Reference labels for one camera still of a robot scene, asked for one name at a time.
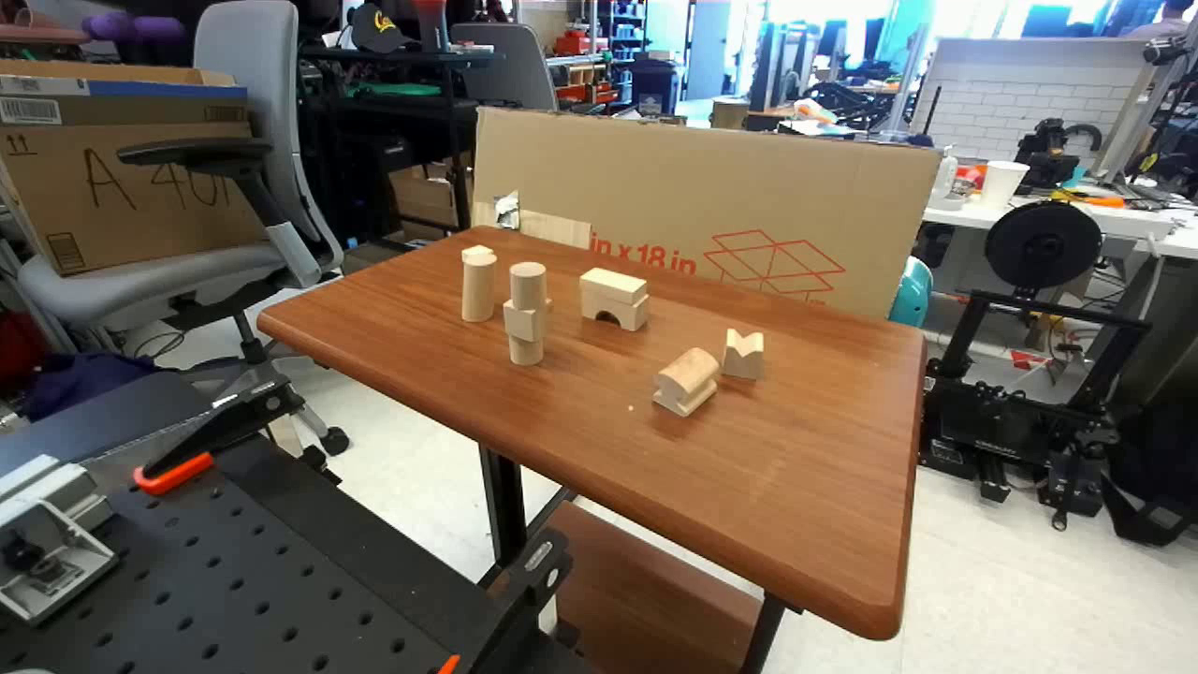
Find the trash bin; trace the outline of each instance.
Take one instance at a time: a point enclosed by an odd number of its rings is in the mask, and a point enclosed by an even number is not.
[[[632,109],[639,115],[674,115],[678,105],[678,69],[669,61],[632,64]]]

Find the red handle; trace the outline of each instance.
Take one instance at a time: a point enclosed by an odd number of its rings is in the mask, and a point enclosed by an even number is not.
[[[145,469],[135,469],[135,486],[155,497],[165,497],[165,496],[179,491],[183,484],[196,484],[199,477],[208,477],[214,464],[218,464],[214,452],[196,452],[193,462],[160,471],[159,481],[149,481]]]

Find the chair armrest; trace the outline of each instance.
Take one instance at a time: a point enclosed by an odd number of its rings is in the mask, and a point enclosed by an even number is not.
[[[49,46],[85,46],[89,36],[84,31],[63,25],[14,25],[0,21],[0,46],[6,49],[49,49]]]
[[[268,154],[270,141],[263,139],[174,139],[115,149],[123,164],[183,164],[193,172],[214,172],[234,179],[263,172]]]

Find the bag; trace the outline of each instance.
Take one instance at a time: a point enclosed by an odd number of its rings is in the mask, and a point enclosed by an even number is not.
[[[0,396],[22,395],[47,361],[47,342],[32,313],[0,307]]]
[[[112,352],[89,352],[89,356],[72,356],[72,361],[49,363],[37,373],[37,383],[32,385],[25,415],[47,421],[54,413],[74,408],[89,396],[122,388],[122,385],[145,378],[155,372],[159,366],[149,361],[123,361]]]
[[[1186,396],[1164,395],[1125,423],[1106,481],[1106,506],[1125,538],[1164,546],[1198,521],[1198,428],[1192,408]]]

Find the cylindrical wooden block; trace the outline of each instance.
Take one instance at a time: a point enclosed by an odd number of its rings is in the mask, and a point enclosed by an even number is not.
[[[460,320],[491,323],[496,313],[496,252],[465,247],[460,252]]]
[[[546,265],[542,261],[518,261],[511,271],[511,296],[518,310],[542,310],[546,307]]]

